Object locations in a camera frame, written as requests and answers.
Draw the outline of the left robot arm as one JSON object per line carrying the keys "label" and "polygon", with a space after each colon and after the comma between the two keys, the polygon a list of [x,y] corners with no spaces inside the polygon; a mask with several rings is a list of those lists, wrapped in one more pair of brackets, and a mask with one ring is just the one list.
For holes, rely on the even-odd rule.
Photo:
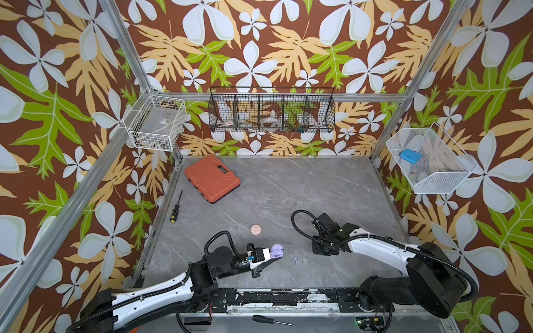
{"label": "left robot arm", "polygon": [[204,246],[198,262],[180,275],[144,289],[114,294],[102,291],[82,311],[66,332],[130,332],[172,312],[195,312],[210,303],[211,293],[222,278],[250,273],[253,278],[281,259],[284,248],[247,245],[237,252],[229,231],[218,232]]}

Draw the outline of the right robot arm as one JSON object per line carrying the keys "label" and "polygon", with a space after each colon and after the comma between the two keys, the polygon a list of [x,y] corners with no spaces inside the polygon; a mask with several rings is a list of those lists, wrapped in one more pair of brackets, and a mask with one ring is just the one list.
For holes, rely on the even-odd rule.
{"label": "right robot arm", "polygon": [[455,306],[475,298],[478,283],[465,270],[455,266],[433,243],[405,244],[370,233],[352,223],[340,226],[326,213],[315,216],[307,210],[291,214],[291,225],[312,242],[315,255],[331,256],[350,252],[373,258],[401,273],[401,277],[367,278],[356,293],[356,303],[365,312],[394,305],[419,305],[441,319]]}

